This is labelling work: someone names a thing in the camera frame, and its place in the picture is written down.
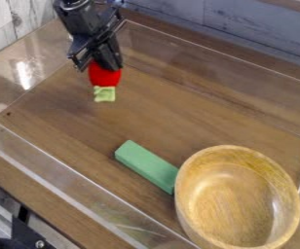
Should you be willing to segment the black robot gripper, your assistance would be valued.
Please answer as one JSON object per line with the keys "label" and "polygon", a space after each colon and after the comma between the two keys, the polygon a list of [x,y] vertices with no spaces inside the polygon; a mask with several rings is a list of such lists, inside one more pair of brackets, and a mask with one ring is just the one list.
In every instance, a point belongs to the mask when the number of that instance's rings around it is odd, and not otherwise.
{"label": "black robot gripper", "polygon": [[123,22],[120,6],[99,7],[95,0],[53,0],[57,18],[72,37],[67,52],[75,68],[83,71],[91,62],[109,71],[123,68],[116,28]]}

